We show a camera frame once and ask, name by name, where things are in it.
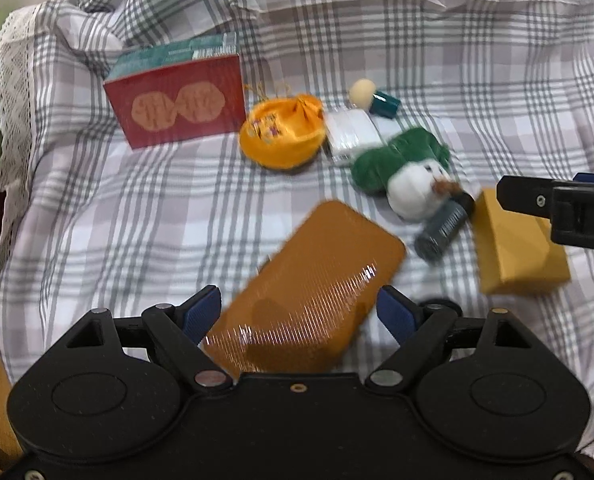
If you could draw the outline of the grey plaid cloth cover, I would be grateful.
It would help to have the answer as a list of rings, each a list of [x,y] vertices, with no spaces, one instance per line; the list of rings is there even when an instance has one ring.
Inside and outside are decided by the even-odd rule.
[[[206,284],[234,297],[322,200],[411,242],[324,156],[299,174],[232,134],[134,151],[103,89],[122,53],[236,32],[243,79],[328,108],[369,78],[471,190],[594,172],[594,0],[48,0],[35,39],[28,201],[6,198],[0,356],[17,380],[84,313],[132,316]]]

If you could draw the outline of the white small box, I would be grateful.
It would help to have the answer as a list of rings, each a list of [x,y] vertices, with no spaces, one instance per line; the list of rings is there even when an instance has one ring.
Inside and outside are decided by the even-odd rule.
[[[359,108],[326,112],[324,122],[325,151],[335,166],[350,166],[364,152],[383,145],[372,119]]]

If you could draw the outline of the white lace trim cloth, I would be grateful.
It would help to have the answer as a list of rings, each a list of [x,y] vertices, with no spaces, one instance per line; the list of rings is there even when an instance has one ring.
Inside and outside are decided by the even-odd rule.
[[[35,39],[44,33],[42,3],[12,11],[0,28],[0,190],[28,201],[35,140]]]

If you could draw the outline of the black mushroom-shaped stand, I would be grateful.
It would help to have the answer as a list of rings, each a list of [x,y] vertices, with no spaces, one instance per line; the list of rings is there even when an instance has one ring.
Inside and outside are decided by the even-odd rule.
[[[463,316],[462,308],[456,302],[448,298],[428,298],[421,301],[419,303],[419,307],[421,307],[424,310],[425,316],[431,315],[431,312],[441,310],[453,311],[459,318]]]

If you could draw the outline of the brown leather case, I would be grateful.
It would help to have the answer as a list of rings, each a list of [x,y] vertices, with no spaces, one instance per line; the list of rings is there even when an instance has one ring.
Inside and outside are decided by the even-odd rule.
[[[325,373],[406,252],[399,237],[346,204],[318,204],[220,315],[204,349],[234,377]]]

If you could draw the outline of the wooden-head teal peg doll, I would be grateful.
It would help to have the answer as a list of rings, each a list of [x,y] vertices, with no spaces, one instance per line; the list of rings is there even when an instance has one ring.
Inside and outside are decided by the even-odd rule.
[[[364,112],[393,119],[397,116],[401,101],[390,94],[378,90],[370,79],[355,81],[348,91],[349,101]]]

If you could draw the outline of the orange drawstring pouch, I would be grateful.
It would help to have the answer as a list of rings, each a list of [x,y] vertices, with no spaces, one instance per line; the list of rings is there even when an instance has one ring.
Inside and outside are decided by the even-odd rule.
[[[239,129],[243,155],[272,170],[293,170],[310,162],[325,139],[323,104],[311,94],[261,101]]]

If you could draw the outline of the green white snowman plush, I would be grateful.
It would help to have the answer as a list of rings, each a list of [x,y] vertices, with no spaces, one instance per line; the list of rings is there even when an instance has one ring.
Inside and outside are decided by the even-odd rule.
[[[390,209],[408,222],[428,219],[463,191],[451,174],[449,146],[421,127],[362,153],[351,166],[351,179],[367,195],[384,195]]]

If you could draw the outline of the dark grey hair roller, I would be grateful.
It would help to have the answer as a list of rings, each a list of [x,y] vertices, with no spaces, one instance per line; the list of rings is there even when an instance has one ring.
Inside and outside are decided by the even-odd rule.
[[[439,261],[475,211],[472,195],[461,192],[448,198],[415,237],[414,249],[429,263]]]

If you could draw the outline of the yellow square box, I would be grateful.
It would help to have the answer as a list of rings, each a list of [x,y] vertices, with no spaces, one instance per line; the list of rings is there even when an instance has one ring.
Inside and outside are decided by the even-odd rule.
[[[502,209],[493,188],[480,192],[472,230],[483,295],[545,295],[569,282],[566,250],[546,220]]]

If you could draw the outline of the red book with emblem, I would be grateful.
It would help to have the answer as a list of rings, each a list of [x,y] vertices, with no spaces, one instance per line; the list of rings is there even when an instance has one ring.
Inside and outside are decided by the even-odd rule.
[[[120,55],[103,87],[134,150],[232,133],[246,118],[236,32]]]

